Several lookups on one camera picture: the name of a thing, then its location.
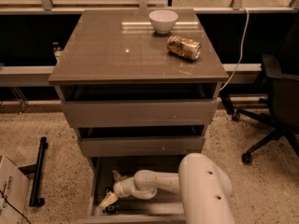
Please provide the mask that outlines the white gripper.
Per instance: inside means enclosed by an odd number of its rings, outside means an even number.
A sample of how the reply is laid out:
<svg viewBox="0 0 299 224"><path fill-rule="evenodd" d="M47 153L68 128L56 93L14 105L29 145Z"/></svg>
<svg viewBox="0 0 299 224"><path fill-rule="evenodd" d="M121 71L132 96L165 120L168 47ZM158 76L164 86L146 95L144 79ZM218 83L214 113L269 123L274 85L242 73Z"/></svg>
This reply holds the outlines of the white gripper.
<svg viewBox="0 0 299 224"><path fill-rule="evenodd" d="M132 177L127 177L126 175L121 175L118 171L113 170L114 178L114 192L109 192L104 200L100 202L102 208L107 208L111 204L115 203L119 198L125 198L133 196L136 192L135 181Z"/></svg>

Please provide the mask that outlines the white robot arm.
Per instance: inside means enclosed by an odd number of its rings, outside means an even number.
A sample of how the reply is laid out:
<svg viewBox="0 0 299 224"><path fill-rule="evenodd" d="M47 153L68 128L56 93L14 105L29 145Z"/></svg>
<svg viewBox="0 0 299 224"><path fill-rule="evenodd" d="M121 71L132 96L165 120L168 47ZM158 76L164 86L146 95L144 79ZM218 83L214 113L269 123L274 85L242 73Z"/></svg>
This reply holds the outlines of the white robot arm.
<svg viewBox="0 0 299 224"><path fill-rule="evenodd" d="M115 183L100 206L105 209L119 198L149 200L158 189L180 195L186 224L235 224L227 198L232 194L229 176L200 153L186 155L177 173L140 170L132 177L113 171Z"/></svg>

